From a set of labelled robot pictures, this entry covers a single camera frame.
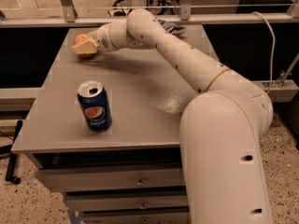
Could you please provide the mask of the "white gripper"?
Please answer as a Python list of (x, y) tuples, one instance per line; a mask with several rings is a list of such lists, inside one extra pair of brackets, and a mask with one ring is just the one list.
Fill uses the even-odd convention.
[[(102, 25), (97, 30), (90, 31), (88, 35), (94, 38), (100, 48), (105, 52), (111, 52), (117, 50), (117, 47), (113, 44), (110, 36), (111, 23)], [(97, 45), (92, 40), (76, 40), (72, 47), (73, 51), (78, 55), (82, 54), (95, 54), (97, 52)]]

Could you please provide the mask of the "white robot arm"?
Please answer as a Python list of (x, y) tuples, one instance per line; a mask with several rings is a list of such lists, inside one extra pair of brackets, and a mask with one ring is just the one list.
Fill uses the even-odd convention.
[(273, 224), (260, 154), (273, 106), (253, 82), (166, 31), (146, 9), (79, 35), (78, 55), (156, 49), (196, 91), (179, 144), (192, 224)]

